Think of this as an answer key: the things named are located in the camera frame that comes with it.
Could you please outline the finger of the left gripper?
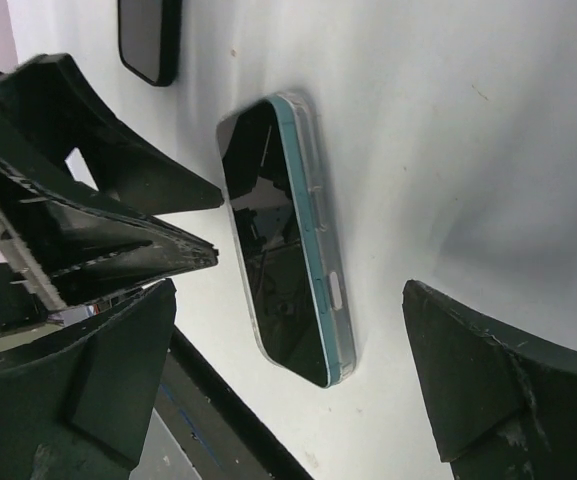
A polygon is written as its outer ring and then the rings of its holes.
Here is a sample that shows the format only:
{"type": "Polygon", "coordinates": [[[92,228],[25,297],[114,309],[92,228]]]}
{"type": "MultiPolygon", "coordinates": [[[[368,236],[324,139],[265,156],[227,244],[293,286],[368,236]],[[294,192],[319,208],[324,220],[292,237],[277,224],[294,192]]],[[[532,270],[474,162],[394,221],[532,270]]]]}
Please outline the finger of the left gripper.
{"type": "Polygon", "coordinates": [[[122,122],[69,54],[38,55],[0,73],[0,107],[53,164],[82,155],[98,190],[141,212],[220,207],[221,190],[122,122]]]}
{"type": "Polygon", "coordinates": [[[0,119],[0,251],[47,306],[213,267],[206,240],[74,180],[0,119]]]}

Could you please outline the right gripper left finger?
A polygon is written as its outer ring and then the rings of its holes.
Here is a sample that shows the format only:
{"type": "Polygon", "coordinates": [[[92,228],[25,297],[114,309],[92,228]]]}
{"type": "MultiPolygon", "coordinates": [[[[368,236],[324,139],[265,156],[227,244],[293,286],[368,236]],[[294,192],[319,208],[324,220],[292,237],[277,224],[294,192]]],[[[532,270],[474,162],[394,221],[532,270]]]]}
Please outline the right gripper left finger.
{"type": "Polygon", "coordinates": [[[0,479],[126,479],[139,464],[176,313],[164,280],[0,352],[0,479]]]}

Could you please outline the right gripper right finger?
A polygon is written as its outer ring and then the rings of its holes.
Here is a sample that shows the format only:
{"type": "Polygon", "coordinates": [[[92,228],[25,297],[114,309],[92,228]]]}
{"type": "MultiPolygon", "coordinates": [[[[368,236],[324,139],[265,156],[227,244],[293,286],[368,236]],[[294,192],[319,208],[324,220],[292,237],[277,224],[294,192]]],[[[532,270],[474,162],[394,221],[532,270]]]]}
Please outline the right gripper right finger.
{"type": "Polygon", "coordinates": [[[417,280],[403,314],[432,434],[456,479],[577,479],[577,351],[417,280]]]}

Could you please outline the black smartphone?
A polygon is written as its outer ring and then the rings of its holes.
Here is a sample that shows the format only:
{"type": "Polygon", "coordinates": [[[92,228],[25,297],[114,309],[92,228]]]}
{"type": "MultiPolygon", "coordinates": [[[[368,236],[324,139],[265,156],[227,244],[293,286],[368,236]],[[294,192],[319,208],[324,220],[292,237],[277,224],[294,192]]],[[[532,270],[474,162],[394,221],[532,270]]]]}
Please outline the black smartphone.
{"type": "Polygon", "coordinates": [[[269,99],[218,126],[253,326],[262,353],[320,388],[331,386],[280,121],[269,99]]]}

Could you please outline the clear phone case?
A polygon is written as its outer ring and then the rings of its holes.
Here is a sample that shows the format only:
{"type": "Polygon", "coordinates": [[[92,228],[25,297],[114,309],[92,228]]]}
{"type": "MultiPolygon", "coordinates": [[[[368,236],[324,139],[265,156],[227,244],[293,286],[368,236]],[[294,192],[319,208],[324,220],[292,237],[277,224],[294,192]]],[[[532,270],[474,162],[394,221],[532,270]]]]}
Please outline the clear phone case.
{"type": "MultiPolygon", "coordinates": [[[[259,100],[263,99],[269,99],[278,112],[320,335],[327,355],[327,364],[331,370],[332,384],[326,387],[330,388],[353,372],[357,354],[345,292],[339,240],[331,208],[327,160],[317,125],[317,111],[308,96],[300,91],[276,92],[259,100]]],[[[224,119],[247,106],[227,114],[217,124],[216,139],[221,158],[222,149],[230,137],[219,133],[218,126],[224,119]]],[[[231,219],[253,326],[250,292],[245,279],[232,211],[231,219]]],[[[259,346],[254,326],[253,331],[259,346]]]]}

